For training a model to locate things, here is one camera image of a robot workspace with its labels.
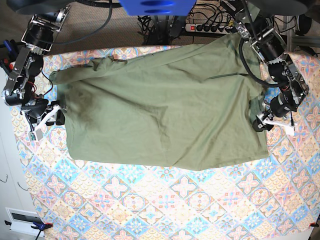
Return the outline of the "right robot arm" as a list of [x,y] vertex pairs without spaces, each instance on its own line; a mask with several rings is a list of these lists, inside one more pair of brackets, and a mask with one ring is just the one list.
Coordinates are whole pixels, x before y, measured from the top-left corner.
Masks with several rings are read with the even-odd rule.
[[22,36],[24,46],[21,49],[5,43],[15,64],[8,69],[4,62],[0,63],[8,75],[1,93],[4,103],[10,107],[20,107],[30,132],[35,132],[43,125],[64,125],[64,108],[59,101],[49,102],[45,94],[36,93],[35,77],[43,72],[44,55],[57,44],[56,38],[71,8],[70,1],[8,0],[6,4],[14,12],[32,15],[32,18]]

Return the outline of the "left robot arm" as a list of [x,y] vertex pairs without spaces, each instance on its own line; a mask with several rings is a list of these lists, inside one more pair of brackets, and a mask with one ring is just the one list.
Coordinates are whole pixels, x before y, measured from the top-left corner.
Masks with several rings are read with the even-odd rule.
[[[276,121],[297,112],[298,107],[309,94],[309,86],[297,69],[286,43],[273,27],[271,17],[252,18],[248,4],[242,2],[243,9],[235,14],[234,28],[240,34],[238,47],[240,60],[248,75],[265,88],[278,88],[279,94],[270,101],[262,103],[262,111],[256,115],[253,128],[256,132],[270,131],[274,126],[282,127],[287,135],[295,134],[296,123]],[[251,49],[267,67],[272,83],[255,76],[244,57],[243,46],[248,43]]]

